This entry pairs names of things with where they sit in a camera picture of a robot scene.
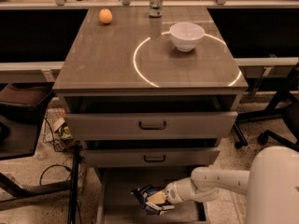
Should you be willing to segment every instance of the tiled floor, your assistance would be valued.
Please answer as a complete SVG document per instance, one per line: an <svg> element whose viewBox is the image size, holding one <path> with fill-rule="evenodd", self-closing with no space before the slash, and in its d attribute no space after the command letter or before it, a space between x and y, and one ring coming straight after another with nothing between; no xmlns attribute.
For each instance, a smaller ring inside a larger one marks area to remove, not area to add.
<svg viewBox="0 0 299 224"><path fill-rule="evenodd" d="M264 104L244 104L239 111L261 109ZM213 169L248 170L256 154L263 149L256 137L265 128L294 139L281 119L242 124L241 129L249 141L247 147L235 149L231 133L220 144L221 154L211 165ZM277 145L269 140L268 146ZM0 172L12 175L23 185L38 186L42 172L53 164L72 167L71 153L57 153L50 143L40 142L34 157L11 161L0 161ZM79 215L77 223L93 224L96 220L101 184L93 169L82 163L79 169ZM43 176L42 183L66 180L69 173L62 167L50 168ZM68 214L68 191L16 201L13 204L0 203L0 223L3 224L65 224ZM246 197L222 190L217 201L207 204L211 224L243 224L246 215Z"/></svg>

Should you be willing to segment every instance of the white bowl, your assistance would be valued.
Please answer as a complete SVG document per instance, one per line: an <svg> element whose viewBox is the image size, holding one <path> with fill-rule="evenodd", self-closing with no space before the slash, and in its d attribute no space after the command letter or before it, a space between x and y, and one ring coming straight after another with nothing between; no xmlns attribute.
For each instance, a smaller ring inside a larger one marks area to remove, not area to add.
<svg viewBox="0 0 299 224"><path fill-rule="evenodd" d="M190 51L200 44L205 30L191 22L179 22L170 27L170 37L177 49Z"/></svg>

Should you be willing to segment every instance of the chair wheel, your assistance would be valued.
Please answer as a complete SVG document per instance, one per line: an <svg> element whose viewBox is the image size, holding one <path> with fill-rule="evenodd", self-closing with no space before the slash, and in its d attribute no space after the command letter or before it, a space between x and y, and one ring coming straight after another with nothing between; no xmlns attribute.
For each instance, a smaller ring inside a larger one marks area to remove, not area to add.
<svg viewBox="0 0 299 224"><path fill-rule="evenodd" d="M268 142L269 135L266 133L261 133L260 136L258 137L258 142L261 145L264 145Z"/></svg>
<svg viewBox="0 0 299 224"><path fill-rule="evenodd" d="M240 148L242 148L242 147L244 147L245 145L243 144L243 142L235 142L235 148L236 149L240 149Z"/></svg>

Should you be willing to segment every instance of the white robot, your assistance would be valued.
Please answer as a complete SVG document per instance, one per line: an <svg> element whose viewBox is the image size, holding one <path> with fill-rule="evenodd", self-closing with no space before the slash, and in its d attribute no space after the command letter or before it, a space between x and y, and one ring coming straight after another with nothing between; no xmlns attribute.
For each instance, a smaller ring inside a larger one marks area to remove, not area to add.
<svg viewBox="0 0 299 224"><path fill-rule="evenodd" d="M247 195L246 224L298 224L299 153L286 147L268 147L255 157L250 171L198 167L190 177L161 191L141 190L141 194L143 207L160 215L174 209L176 203L213 201L219 189Z"/></svg>

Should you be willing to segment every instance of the drawer handle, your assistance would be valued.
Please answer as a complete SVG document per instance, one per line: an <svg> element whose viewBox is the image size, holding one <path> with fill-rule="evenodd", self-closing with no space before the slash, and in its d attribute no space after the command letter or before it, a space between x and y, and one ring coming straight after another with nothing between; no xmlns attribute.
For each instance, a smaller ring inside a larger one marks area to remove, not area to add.
<svg viewBox="0 0 299 224"><path fill-rule="evenodd" d="M146 155L143 156L143 160L146 162L163 162L165 161L165 159L165 155L163 155L162 157L147 157Z"/></svg>
<svg viewBox="0 0 299 224"><path fill-rule="evenodd" d="M139 128L141 130L163 130L166 128L166 121L163 122L162 126L145 125L142 124L142 121L139 121Z"/></svg>

